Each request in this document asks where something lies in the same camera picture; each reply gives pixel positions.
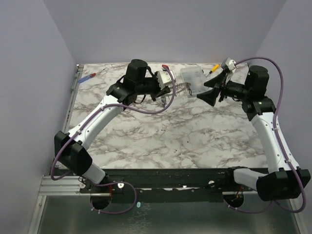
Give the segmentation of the aluminium left side rail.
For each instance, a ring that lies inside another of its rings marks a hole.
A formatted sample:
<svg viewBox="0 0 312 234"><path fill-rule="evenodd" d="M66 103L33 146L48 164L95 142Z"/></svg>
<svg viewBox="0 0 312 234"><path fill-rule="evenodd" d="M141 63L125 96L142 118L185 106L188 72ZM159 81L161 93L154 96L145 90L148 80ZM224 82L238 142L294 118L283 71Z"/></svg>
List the aluminium left side rail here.
<svg viewBox="0 0 312 234"><path fill-rule="evenodd" d="M77 93L78 93L78 86L79 86L78 80L80 80L82 78L83 68L84 68L84 64L78 64L77 65L77 71L75 73L74 81L73 81L72 87L70 89L70 94L71 95L70 95L70 99L69 99L67 112L66 112L66 115L65 115L64 124L63 124L63 127L62 127L62 131L64 133L66 133L69 130L70 120L71 120L71 117L72 117L74 104L75 104L75 100L76 100Z"/></svg>

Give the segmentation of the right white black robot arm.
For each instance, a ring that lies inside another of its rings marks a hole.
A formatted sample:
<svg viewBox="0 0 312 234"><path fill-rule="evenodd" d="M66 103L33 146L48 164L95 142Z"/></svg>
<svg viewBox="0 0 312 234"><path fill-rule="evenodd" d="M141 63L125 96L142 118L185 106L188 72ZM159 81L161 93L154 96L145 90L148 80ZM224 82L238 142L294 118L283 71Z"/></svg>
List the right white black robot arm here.
<svg viewBox="0 0 312 234"><path fill-rule="evenodd" d="M210 90L197 98L214 106L217 101L230 97L241 102L242 109L255 128L265 152L268 173L262 174L249 168L237 167L233 174L224 178L225 187L234 191L245 185L257 191L263 201L298 198L301 187L311 179L307 169L301 169L293 158L279 129L277 109L266 93L268 70L251 66L243 84L230 80L228 68L204 83Z"/></svg>

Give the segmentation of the blue keys bunch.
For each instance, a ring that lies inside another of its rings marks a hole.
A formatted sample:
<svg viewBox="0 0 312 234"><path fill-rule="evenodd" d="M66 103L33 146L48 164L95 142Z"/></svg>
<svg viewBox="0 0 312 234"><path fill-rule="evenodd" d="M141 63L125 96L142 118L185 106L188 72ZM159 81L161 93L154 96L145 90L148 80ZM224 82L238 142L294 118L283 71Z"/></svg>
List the blue keys bunch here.
<svg viewBox="0 0 312 234"><path fill-rule="evenodd" d="M162 97L160 98L160 101L161 101L161 106L162 106L162 108L165 108L166 105L167 105L166 97L165 97L165 96L162 96Z"/></svg>

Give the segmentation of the blue red handled screwdriver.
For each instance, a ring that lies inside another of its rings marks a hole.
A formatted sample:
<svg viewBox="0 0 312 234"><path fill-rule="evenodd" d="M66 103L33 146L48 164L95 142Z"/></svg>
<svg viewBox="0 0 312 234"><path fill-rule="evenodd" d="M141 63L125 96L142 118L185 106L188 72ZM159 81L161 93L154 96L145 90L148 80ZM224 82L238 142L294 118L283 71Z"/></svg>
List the blue red handled screwdriver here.
<svg viewBox="0 0 312 234"><path fill-rule="evenodd" d="M85 82L85 81L87 81L87 80L89 80L89 79L91 79L91 78L93 78L93 77L95 77L95 76L101 74L104 70L105 70L105 69L102 69L102 70L100 70L100 71L97 72L97 73L92 73L92 74L89 74L89 75L87 75L87 76L82 77L81 79L78 80L78 84L81 84L81 83L83 83L83 82Z"/></svg>

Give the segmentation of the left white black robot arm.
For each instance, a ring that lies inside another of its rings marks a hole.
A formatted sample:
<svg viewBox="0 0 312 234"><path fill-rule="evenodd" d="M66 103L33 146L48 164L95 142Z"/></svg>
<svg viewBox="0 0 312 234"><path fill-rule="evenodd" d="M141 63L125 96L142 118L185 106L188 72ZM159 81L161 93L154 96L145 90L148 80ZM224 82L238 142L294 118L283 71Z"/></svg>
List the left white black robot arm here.
<svg viewBox="0 0 312 234"><path fill-rule="evenodd" d="M152 100L164 95L176 95L176 79L167 65L152 72L147 62L133 59L127 66L125 75L112 84L98 106L76 127L64 133L59 131L54 136L55 157L51 167L52 180L55 177L55 165L62 163L74 174L91 181L96 192L106 190L108 181L106 173L97 166L87 150L98 134L124 110L133 110L142 114L151 114L131 107L139 95L150 95Z"/></svg>

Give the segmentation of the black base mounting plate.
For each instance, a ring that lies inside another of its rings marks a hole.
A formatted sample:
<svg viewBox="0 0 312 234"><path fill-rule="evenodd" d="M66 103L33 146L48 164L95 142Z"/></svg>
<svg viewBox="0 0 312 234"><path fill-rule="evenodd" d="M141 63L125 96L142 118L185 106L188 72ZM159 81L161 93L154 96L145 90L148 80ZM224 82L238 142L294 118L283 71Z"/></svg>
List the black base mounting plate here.
<svg viewBox="0 0 312 234"><path fill-rule="evenodd" d="M84 182L80 192L113 203L222 202L224 195L249 192L234 182L233 170L107 169L99 186Z"/></svg>

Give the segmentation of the clear plastic screw box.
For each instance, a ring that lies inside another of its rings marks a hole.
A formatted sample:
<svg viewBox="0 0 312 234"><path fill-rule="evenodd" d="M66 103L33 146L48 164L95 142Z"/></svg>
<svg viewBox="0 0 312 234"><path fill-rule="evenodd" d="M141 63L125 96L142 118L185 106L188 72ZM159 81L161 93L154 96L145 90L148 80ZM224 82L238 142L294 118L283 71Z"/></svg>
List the clear plastic screw box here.
<svg viewBox="0 0 312 234"><path fill-rule="evenodd" d="M209 90L203 84L206 81L204 72L200 66L186 67L180 69L183 82L186 84L187 93L189 97L195 97L197 94Z"/></svg>

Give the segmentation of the yellow handled screwdriver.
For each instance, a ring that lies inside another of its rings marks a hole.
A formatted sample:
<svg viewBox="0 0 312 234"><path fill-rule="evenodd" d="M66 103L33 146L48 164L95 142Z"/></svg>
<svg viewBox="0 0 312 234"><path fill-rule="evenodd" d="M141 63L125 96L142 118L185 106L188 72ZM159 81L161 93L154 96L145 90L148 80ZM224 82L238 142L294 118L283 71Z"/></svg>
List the yellow handled screwdriver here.
<svg viewBox="0 0 312 234"><path fill-rule="evenodd" d="M218 68L220 67L219 64L216 64L207 74L205 74L206 76L211 75L212 73L214 73Z"/></svg>

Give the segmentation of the aluminium front rail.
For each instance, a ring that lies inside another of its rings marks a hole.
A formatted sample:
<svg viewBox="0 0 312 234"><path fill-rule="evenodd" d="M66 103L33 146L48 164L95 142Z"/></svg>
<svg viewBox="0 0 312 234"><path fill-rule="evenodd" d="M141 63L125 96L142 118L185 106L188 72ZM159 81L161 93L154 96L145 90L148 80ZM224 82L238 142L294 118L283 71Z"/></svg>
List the aluminium front rail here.
<svg viewBox="0 0 312 234"><path fill-rule="evenodd" d="M65 176L54 181L49 176L43 176L39 187L41 196L72 196L80 194L80 182L77 176Z"/></svg>

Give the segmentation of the aluminium rail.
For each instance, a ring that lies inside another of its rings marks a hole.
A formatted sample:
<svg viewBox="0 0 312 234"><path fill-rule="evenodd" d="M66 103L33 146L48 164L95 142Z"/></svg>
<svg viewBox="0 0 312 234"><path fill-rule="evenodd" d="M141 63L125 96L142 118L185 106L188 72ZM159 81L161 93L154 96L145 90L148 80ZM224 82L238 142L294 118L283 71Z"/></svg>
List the aluminium rail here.
<svg viewBox="0 0 312 234"><path fill-rule="evenodd" d="M75 100L76 100L77 93L78 93L78 86L79 86L78 80L80 80L82 78L83 68L84 68L84 64L78 64L77 65L77 71L75 73L74 81L73 81L72 87L70 89L70 94L71 95L70 95L70 99L69 99L67 112L66 112L66 115L65 115L64 124L63 124L63 127L62 127L62 131L64 133L66 133L69 130L70 120L71 120L71 117L72 117L74 104L75 104Z"/></svg>
<svg viewBox="0 0 312 234"><path fill-rule="evenodd" d="M49 176L43 176L39 187L41 196L72 196L80 194L80 182L77 176L65 176L54 181Z"/></svg>

